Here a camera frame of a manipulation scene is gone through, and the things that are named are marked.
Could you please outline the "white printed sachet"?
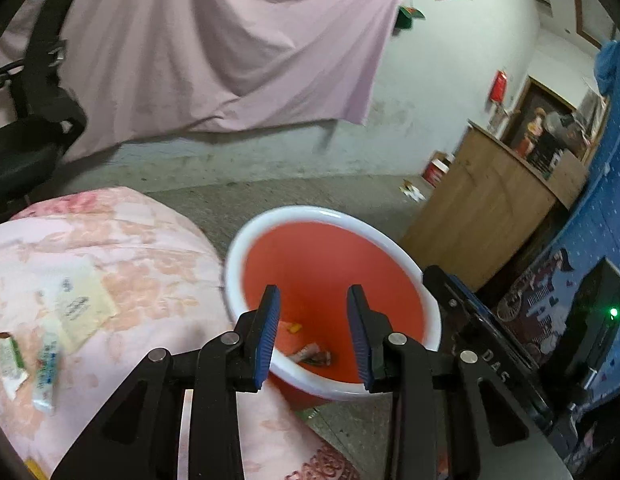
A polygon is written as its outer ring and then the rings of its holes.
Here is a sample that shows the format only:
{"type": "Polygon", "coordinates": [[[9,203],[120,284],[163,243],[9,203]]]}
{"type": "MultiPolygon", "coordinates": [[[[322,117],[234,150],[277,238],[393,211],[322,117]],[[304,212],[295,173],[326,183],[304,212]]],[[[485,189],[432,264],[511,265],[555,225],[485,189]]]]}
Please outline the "white printed sachet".
{"type": "Polygon", "coordinates": [[[78,351],[110,318],[119,314],[100,272],[86,259],[47,268],[40,278],[45,326],[59,337],[64,352],[78,351]]]}

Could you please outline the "blue green narrow sachet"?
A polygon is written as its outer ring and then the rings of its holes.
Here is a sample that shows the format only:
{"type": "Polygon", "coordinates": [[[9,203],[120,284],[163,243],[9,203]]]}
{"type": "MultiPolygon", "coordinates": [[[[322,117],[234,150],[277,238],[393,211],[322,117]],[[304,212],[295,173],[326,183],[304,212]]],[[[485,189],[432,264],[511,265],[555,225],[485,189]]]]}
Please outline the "blue green narrow sachet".
{"type": "Polygon", "coordinates": [[[42,338],[36,358],[32,404],[37,411],[52,415],[55,411],[55,385],[58,373],[60,341],[55,333],[47,332],[42,338]]]}

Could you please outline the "green white small sachet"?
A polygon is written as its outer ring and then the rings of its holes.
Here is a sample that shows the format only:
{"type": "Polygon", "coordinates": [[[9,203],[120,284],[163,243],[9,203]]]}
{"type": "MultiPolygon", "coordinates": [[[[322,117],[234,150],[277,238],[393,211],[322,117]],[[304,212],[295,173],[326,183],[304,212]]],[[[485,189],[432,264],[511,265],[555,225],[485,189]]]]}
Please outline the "green white small sachet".
{"type": "Polygon", "coordinates": [[[8,399],[16,400],[19,389],[29,378],[24,359],[14,337],[7,332],[0,333],[0,380],[8,399]]]}

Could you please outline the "yellow plastic cap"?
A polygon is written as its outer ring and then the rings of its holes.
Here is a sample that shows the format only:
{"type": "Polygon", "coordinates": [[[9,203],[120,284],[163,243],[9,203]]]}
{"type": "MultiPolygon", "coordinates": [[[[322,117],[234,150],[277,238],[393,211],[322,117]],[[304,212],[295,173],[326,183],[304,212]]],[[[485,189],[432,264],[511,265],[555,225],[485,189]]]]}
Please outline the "yellow plastic cap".
{"type": "Polygon", "coordinates": [[[284,328],[289,334],[293,335],[299,333],[302,330],[302,325],[300,323],[285,322],[284,328]]]}

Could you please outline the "grey white wrapper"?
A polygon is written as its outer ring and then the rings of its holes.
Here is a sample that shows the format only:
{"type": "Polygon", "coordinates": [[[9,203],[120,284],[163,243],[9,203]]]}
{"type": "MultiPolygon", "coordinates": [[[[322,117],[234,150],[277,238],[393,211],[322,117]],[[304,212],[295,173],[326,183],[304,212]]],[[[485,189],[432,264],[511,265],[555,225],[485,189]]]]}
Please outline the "grey white wrapper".
{"type": "Polygon", "coordinates": [[[308,364],[312,366],[330,366],[331,352],[322,350],[315,342],[306,344],[300,350],[289,354],[288,359],[295,363],[308,364]]]}

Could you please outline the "red white plastic basin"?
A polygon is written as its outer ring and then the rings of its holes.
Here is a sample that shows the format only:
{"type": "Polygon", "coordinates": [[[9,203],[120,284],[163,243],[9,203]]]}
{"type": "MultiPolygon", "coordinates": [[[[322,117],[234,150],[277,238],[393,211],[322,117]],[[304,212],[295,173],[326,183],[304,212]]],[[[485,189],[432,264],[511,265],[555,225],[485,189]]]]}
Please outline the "red white plastic basin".
{"type": "Polygon", "coordinates": [[[369,396],[357,374],[347,318],[352,285],[363,286],[371,308],[385,313],[395,330],[429,350],[439,348],[439,306],[421,269],[390,237],[342,212],[286,206],[247,222],[225,258],[232,318],[258,307],[267,285],[281,293],[270,378],[295,410],[369,396]],[[300,323],[302,330],[289,334],[285,322],[300,323]],[[312,342],[331,352],[330,366],[288,359],[312,342]]]}

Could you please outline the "floral pink tablecloth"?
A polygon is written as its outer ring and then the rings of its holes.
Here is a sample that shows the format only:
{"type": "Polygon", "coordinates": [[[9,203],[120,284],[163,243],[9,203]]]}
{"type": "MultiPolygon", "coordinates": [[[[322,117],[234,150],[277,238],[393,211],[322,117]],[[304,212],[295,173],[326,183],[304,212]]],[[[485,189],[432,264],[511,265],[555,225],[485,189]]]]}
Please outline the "floral pink tablecloth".
{"type": "Polygon", "coordinates": [[[0,224],[0,479],[353,479],[267,381],[283,292],[232,318],[187,218],[131,188],[0,224]]]}

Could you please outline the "wooden cabinet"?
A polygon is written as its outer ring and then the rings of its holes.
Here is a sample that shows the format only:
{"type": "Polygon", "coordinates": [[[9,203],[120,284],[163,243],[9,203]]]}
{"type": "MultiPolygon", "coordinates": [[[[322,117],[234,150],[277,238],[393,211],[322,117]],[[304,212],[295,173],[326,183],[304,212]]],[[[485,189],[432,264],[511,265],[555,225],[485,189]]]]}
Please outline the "wooden cabinet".
{"type": "Polygon", "coordinates": [[[401,240],[422,269],[440,266],[476,292],[500,271],[555,205],[568,210],[588,170],[565,152],[541,172],[493,134],[468,124],[449,171],[401,240]]]}

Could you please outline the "red box on floor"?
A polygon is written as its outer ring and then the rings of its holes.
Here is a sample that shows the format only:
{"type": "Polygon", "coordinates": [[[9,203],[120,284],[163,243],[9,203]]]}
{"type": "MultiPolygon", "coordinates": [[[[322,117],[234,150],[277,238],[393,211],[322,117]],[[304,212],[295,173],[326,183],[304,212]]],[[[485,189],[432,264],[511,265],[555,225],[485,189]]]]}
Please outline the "red box on floor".
{"type": "Polygon", "coordinates": [[[439,184],[452,165],[454,157],[446,152],[436,151],[430,156],[421,177],[433,188],[439,184]]]}

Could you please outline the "blue dotted cloth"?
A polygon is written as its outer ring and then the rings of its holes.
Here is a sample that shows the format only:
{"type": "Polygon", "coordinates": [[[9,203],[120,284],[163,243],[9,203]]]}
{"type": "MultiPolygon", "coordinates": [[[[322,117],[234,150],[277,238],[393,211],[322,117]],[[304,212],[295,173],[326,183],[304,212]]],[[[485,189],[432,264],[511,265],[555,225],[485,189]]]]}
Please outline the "blue dotted cloth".
{"type": "MultiPolygon", "coordinates": [[[[542,263],[550,262],[552,255],[567,249],[569,263],[575,270],[568,278],[576,279],[577,285],[569,288],[560,284],[558,274],[553,278],[555,292],[560,303],[555,316],[560,330],[572,306],[576,290],[582,279],[602,259],[607,258],[620,271],[620,41],[610,41],[595,58],[594,74],[598,90],[610,97],[610,114],[605,131],[590,165],[590,177],[586,194],[580,198],[575,212],[566,226],[556,235],[550,248],[531,264],[527,271],[537,272],[542,263]]],[[[531,318],[524,321],[550,322],[552,315],[538,313],[541,306],[549,307],[548,300],[540,300],[532,307],[531,318]]],[[[594,378],[593,400],[603,402],[606,396],[620,391],[620,326],[610,352],[594,378]]]]}

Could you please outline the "black office chair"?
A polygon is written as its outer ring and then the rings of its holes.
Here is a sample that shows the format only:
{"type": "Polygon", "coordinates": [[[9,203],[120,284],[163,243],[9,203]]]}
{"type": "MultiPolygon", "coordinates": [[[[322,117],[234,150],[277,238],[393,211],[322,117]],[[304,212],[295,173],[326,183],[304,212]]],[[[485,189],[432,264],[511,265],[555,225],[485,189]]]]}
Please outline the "black office chair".
{"type": "MultiPolygon", "coordinates": [[[[67,58],[60,32],[73,0],[44,0],[22,58],[0,67],[16,120],[0,127],[0,215],[50,178],[87,126],[78,100],[60,86],[67,58]]],[[[25,0],[0,0],[0,37],[25,0]]]]}

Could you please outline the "pink hanging bed sheet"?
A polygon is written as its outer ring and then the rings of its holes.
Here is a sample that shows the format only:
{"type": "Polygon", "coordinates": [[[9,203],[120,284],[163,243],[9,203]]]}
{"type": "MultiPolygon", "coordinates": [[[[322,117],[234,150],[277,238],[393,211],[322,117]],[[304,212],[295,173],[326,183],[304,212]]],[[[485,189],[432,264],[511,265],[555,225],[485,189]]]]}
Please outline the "pink hanging bed sheet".
{"type": "Polygon", "coordinates": [[[79,159],[180,132],[365,122],[402,0],[74,0],[79,159]]]}

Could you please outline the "green red hanging ornament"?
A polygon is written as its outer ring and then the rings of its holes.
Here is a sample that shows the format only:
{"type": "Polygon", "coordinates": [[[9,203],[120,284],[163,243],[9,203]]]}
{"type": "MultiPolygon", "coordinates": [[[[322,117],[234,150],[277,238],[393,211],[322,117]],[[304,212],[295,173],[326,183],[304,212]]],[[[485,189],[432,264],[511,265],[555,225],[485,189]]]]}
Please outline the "green red hanging ornament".
{"type": "Polygon", "coordinates": [[[409,30],[415,21],[423,21],[425,18],[425,14],[413,6],[399,6],[395,19],[395,30],[409,30]]]}

